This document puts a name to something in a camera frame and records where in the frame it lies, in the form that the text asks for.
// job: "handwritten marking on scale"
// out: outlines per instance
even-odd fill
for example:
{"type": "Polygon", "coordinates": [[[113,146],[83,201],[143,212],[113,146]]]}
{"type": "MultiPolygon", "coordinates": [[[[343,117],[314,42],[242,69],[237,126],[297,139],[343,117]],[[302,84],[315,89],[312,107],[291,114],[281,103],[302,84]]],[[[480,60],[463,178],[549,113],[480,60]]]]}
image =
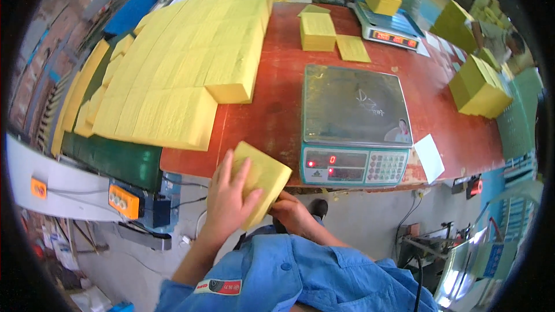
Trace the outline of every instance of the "handwritten marking on scale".
{"type": "Polygon", "coordinates": [[[356,96],[356,99],[358,100],[358,104],[364,109],[368,110],[368,112],[371,112],[375,116],[377,116],[378,114],[382,117],[384,116],[385,112],[382,109],[376,109],[376,103],[372,99],[370,99],[360,88],[358,89],[358,95],[356,96]]]}

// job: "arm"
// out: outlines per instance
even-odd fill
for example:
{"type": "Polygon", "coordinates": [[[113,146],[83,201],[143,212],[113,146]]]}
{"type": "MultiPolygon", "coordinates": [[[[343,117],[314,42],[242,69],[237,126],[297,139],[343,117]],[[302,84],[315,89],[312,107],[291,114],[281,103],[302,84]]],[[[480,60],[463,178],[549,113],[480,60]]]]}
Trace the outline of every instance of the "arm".
{"type": "Polygon", "coordinates": [[[472,27],[472,34],[476,40],[476,45],[478,45],[479,49],[482,49],[484,47],[484,37],[482,35],[482,28],[480,28],[480,22],[474,21],[471,22],[470,25],[472,27]]]}
{"type": "Polygon", "coordinates": [[[314,219],[297,198],[287,192],[282,191],[280,193],[279,199],[272,206],[269,213],[272,217],[279,219],[289,232],[321,246],[351,247],[333,236],[314,219]]]}
{"type": "Polygon", "coordinates": [[[239,229],[258,203],[262,190],[252,191],[243,200],[243,186],[249,172],[250,159],[245,159],[233,181],[232,162],[233,151],[229,150],[208,186],[206,223],[171,277],[172,281],[192,286],[202,281],[214,265],[221,246],[239,229]]]}

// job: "scale keypad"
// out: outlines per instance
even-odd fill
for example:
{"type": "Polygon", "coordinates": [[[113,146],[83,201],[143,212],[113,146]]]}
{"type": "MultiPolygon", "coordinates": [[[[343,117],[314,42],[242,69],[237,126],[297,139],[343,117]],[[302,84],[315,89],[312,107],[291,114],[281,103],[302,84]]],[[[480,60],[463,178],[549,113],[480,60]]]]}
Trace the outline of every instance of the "scale keypad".
{"type": "Polygon", "coordinates": [[[406,152],[371,151],[366,183],[398,183],[406,163],[406,152]]]}

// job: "forearm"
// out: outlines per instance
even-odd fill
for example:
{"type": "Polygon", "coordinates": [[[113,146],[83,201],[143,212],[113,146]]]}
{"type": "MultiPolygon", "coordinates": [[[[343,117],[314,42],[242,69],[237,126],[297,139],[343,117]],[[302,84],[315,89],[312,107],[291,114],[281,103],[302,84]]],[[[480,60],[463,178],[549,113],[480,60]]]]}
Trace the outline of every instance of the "forearm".
{"type": "Polygon", "coordinates": [[[484,47],[484,37],[482,35],[482,29],[480,28],[479,22],[472,22],[472,34],[474,35],[474,39],[476,40],[476,45],[478,45],[479,49],[484,47]]]}
{"type": "MultiPolygon", "coordinates": [[[[306,239],[309,239],[321,246],[352,247],[335,237],[332,233],[330,233],[326,228],[324,228],[321,224],[317,222],[316,225],[310,226],[310,230],[306,232],[305,237],[306,239]]],[[[370,260],[376,261],[369,255],[366,256],[370,258],[370,260]]]]}
{"type": "Polygon", "coordinates": [[[192,286],[202,281],[214,265],[216,255],[224,242],[225,239],[213,239],[201,231],[171,280],[192,286]]]}

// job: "dark hair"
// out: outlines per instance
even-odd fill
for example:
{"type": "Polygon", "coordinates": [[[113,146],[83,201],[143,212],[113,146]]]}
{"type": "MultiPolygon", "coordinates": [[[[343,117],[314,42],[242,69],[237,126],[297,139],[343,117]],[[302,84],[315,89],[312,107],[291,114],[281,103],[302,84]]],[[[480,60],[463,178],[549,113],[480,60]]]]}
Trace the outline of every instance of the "dark hair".
{"type": "Polygon", "coordinates": [[[526,45],[524,44],[524,39],[519,33],[517,33],[516,31],[510,32],[510,38],[513,39],[513,41],[515,42],[515,45],[517,46],[518,50],[521,53],[524,53],[526,51],[526,45]]]}

